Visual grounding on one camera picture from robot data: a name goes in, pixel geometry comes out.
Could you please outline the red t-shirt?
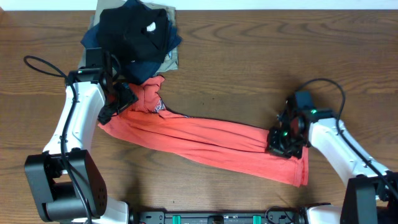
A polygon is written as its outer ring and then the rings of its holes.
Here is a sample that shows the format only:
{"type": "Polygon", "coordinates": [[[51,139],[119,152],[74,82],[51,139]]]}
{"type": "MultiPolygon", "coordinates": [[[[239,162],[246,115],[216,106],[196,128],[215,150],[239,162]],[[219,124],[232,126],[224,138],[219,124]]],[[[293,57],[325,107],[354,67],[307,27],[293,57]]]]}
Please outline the red t-shirt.
{"type": "Polygon", "coordinates": [[[295,187],[308,184],[307,149],[300,159],[284,159],[266,151],[267,129],[169,111],[158,93],[164,80],[157,76],[131,84],[138,101],[100,128],[114,138],[204,165],[295,187]]]}

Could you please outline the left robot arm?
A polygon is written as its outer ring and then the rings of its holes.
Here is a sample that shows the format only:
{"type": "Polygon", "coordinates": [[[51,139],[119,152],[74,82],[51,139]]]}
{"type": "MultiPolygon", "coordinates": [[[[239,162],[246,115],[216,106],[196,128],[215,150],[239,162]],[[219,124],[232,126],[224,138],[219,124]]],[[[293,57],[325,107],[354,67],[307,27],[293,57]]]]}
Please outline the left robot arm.
{"type": "Polygon", "coordinates": [[[137,101],[118,81],[116,57],[101,48],[85,51],[85,64],[65,80],[66,100],[53,136],[24,170],[39,217],[59,223],[129,223],[129,205],[108,196],[91,154],[95,126],[105,125],[137,101]]]}

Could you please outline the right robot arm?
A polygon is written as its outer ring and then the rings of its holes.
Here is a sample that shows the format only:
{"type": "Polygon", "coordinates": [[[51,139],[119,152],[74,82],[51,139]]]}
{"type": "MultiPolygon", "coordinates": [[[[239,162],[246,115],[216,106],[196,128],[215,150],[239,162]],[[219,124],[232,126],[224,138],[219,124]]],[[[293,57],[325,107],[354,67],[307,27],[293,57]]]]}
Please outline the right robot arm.
{"type": "Polygon", "coordinates": [[[270,129],[267,152],[301,159],[306,147],[322,153],[346,187],[343,205],[300,208],[292,223],[397,223],[397,173],[381,164],[350,135],[331,109],[317,109],[307,91],[296,91],[270,129]]]}

